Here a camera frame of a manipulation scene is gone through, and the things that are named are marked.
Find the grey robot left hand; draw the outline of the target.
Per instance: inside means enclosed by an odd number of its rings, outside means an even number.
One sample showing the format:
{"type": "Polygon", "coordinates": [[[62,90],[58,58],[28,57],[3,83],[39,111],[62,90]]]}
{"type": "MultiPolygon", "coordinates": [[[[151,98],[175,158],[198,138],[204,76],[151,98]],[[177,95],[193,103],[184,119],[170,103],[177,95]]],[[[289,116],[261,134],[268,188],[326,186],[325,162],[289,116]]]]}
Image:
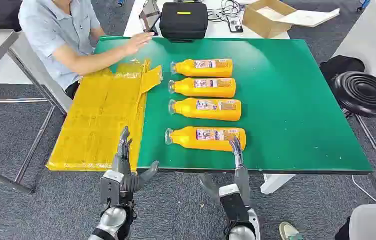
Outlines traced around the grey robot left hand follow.
{"type": "Polygon", "coordinates": [[[136,175],[131,171],[129,154],[132,139],[129,139],[130,132],[128,126],[122,129],[117,146],[117,153],[112,162],[112,170],[122,174],[122,180],[119,182],[119,191],[116,200],[112,200],[112,205],[123,205],[130,201],[133,194],[141,190],[144,185],[151,180],[157,173],[159,161],[154,161],[148,170],[140,175],[136,175]]]}

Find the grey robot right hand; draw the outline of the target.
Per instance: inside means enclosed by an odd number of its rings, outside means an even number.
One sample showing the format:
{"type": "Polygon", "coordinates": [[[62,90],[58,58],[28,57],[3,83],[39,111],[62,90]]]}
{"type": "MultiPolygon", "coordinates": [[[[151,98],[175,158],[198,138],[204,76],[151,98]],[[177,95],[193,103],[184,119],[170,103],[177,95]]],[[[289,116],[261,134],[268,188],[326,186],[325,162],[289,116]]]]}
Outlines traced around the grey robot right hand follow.
{"type": "MultiPolygon", "coordinates": [[[[244,206],[249,209],[251,207],[250,199],[250,182],[248,170],[244,166],[243,154],[238,138],[233,136],[229,140],[229,144],[232,147],[232,153],[235,158],[235,175],[234,182],[238,186],[241,198],[243,200],[244,206]]],[[[213,201],[219,203],[219,191],[218,187],[213,182],[212,178],[208,174],[200,174],[199,182],[202,189],[212,198],[213,201]]]]}

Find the person's hand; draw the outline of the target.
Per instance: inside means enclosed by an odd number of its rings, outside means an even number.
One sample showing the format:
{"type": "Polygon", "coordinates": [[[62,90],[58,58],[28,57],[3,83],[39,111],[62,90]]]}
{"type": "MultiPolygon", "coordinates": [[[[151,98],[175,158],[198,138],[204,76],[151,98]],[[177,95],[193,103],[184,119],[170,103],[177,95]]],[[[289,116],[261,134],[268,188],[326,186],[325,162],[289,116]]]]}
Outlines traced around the person's hand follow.
{"type": "Polygon", "coordinates": [[[140,48],[149,43],[154,32],[143,32],[131,37],[123,46],[125,56],[135,54],[140,48]]]}

